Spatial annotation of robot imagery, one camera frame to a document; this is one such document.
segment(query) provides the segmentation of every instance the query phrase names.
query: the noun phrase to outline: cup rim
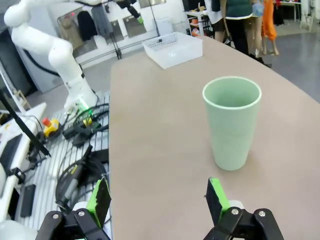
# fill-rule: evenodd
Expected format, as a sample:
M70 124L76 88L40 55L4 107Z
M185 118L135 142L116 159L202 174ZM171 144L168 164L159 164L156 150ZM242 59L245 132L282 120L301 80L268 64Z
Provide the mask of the cup rim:
M211 101L209 101L207 99L207 97L205 96L205 90L207 89L207 87L212 84L213 82L217 82L217 81L221 81L221 80L224 80L224 79L229 79L229 78L236 78L236 79L241 79L241 80L245 80L245 81L248 81L250 83L252 83L253 85L255 85L255 87L258 89L259 91L259 96L257 97L257 99L255 101L253 101L252 103L248 104L248 105L244 105L244 106L221 106L221 105L218 105L218 104L215 104ZM261 88L259 87L258 84L256 84L254 81L250 80L250 79L247 79L245 77L241 77L241 76L221 76L221 77L218 77L218 78L215 78L213 80L211 80L210 82L208 82L203 90L202 90L202 97L203 99L205 100L206 103L208 103L209 105L213 106L213 107L216 107L216 108L219 108L219 109L224 109L224 110L243 110L243 109L247 109L247 108L250 108L251 106L257 104L260 99L261 99L261 96L262 96L262 92L261 92Z

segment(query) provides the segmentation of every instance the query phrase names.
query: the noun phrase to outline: green vest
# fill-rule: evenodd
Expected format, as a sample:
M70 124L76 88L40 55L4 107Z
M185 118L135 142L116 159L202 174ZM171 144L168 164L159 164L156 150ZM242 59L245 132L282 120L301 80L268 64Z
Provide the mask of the green vest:
M250 14L252 14L251 0L226 1L226 17L240 18L249 16Z

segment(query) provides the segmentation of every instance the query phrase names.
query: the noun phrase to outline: brown tabletop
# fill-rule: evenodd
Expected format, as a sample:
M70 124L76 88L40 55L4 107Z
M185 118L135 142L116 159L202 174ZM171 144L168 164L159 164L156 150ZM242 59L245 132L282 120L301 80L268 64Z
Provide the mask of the brown tabletop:
M320 106L310 96L208 37L201 58L163 70L143 52L118 61L111 75L115 240L202 240L213 227L209 177L249 212L270 209L284 239L320 238ZM247 162L232 172L214 162L202 99L205 84L220 76L262 89Z

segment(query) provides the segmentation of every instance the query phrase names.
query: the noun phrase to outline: metal slotted surface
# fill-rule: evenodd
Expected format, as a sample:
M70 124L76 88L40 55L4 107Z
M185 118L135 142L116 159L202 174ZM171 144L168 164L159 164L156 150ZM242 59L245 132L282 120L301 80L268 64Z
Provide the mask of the metal slotted surface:
M109 95L104 94L99 98L98 104L109 103ZM57 118L62 124L65 121L65 114L63 111L58 112L52 116ZM102 118L100 121L102 126L109 122L109 115ZM108 131L97 132L90 140L86 142L83 147L76 148L72 146L73 138L65 140L62 134L52 142L49 142L46 147L49 150L51 157L44 160L36 170L29 172L26 176L26 183L24 186L35 184L35 194L33 200L32 215L29 217L20 217L22 199L24 195L24 187L21 188L21 196L19 198L19 203L17 206L15 220L23 225L37 229L41 227L41 224L50 211L59 211L57 204L55 203L55 191L58 178L58 169L61 165L64 156L66 156L59 175L65 170L69 165L77 160L80 160L85 153L89 143L92 145L92 151L99 151L109 148L109 134ZM107 164L104 165L107 174L109 175L109 167ZM76 195L81 196L78 202L83 202L89 200L91 196L90 190L95 187L95 184L89 184L83 186L78 194L74 194L71 202L75 200ZM106 224L104 225L105 232L110 238L112 238L111 230L111 216L110 211L106 216Z

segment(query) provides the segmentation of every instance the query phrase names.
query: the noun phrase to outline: black remote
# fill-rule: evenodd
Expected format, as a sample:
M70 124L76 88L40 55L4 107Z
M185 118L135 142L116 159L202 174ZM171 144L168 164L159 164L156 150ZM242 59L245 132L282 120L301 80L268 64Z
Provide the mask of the black remote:
M34 198L35 198L35 191L36 191L36 185L34 185L34 184L26 186L24 189L21 212L20 212L20 216L22 218L29 217L32 214L32 208L34 205Z

